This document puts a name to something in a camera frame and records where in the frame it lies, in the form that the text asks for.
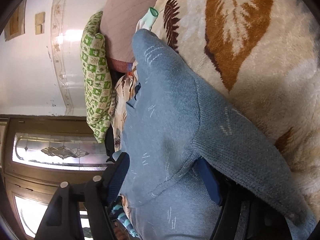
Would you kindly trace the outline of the light blue knit sweater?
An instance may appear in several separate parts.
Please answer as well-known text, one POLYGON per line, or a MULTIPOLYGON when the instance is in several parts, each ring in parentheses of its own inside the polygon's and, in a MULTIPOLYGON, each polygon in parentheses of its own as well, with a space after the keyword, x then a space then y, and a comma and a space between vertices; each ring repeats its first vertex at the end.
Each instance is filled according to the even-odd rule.
POLYGON ((121 188, 140 239, 308 239, 317 226, 277 148, 152 32, 135 33, 121 188), (197 170, 204 158, 221 206, 197 170))

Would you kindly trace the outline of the striped blue sock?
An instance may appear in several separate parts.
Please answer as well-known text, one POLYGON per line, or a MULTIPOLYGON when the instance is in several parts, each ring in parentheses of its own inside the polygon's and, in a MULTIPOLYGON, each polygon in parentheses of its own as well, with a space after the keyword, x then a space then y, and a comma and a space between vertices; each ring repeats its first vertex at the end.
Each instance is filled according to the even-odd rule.
POLYGON ((112 216, 123 225, 123 227, 128 231, 128 233, 132 237, 138 237, 138 233, 135 231, 133 225, 131 224, 129 218, 127 217, 124 211, 121 196, 118 196, 115 202, 113 203, 111 213, 112 216))

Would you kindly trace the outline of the black cloth on bed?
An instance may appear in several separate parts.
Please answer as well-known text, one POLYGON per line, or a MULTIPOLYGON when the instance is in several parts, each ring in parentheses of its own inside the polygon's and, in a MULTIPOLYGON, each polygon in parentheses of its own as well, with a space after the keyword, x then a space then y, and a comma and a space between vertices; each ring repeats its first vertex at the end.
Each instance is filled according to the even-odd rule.
POLYGON ((106 132, 105 139, 104 139, 104 144, 106 148, 106 155, 107 155, 107 163, 108 162, 113 162, 114 163, 114 158, 113 154, 115 152, 114 149, 114 136, 113 136, 113 128, 110 126, 106 132))

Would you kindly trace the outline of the green checkered pillow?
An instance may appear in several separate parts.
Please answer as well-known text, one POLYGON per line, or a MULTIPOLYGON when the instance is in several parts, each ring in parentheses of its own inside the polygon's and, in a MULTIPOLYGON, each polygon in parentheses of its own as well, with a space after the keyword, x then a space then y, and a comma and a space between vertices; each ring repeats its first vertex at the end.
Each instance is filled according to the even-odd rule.
POLYGON ((98 143, 103 143, 111 118, 108 110, 113 92, 106 59, 106 41, 100 33, 103 12, 92 15, 80 42, 80 60, 84 74, 86 121, 98 143))

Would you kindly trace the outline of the small foil packet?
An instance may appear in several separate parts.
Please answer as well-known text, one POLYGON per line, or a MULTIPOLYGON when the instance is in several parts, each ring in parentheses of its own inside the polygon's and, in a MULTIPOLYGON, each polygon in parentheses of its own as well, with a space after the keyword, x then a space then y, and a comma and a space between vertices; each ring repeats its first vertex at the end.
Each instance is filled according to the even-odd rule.
POLYGON ((134 77, 134 75, 133 75, 133 69, 134 69, 133 63, 129 62, 129 63, 127 64, 127 72, 126 72, 127 77, 134 77))

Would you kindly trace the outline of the leaf pattern beige blanket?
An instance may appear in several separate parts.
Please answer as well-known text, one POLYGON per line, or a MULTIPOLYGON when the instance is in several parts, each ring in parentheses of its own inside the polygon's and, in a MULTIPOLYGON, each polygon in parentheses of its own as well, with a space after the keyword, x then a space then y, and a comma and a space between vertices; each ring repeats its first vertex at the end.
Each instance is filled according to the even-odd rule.
POLYGON ((152 31, 276 146, 319 213, 319 24, 302 0, 155 0, 152 31))

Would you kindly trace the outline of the pink quilted pillow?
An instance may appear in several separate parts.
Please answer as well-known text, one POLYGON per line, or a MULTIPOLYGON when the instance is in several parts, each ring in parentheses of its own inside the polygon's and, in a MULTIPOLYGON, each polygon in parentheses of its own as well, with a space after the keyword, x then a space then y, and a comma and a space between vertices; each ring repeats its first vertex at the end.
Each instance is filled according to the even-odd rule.
POLYGON ((120 73, 129 71, 135 61, 131 41, 138 21, 157 0, 107 0, 100 23, 106 40, 108 67, 120 73))

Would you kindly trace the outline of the beige wall switches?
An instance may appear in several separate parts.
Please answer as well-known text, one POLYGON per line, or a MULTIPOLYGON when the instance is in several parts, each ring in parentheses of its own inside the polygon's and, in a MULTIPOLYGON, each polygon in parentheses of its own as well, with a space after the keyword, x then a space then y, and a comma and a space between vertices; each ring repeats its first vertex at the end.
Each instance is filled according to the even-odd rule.
POLYGON ((46 13, 40 12, 35 15, 35 34, 40 35, 44 33, 44 24, 46 19, 46 13))

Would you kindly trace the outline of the wall electrical panel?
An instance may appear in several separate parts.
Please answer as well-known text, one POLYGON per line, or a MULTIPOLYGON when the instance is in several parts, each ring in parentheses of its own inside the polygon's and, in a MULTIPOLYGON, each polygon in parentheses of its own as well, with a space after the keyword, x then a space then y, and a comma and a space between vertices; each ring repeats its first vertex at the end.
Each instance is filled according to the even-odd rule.
POLYGON ((4 28, 5 41, 12 40, 25 33, 25 7, 27 0, 23 0, 16 8, 4 28))

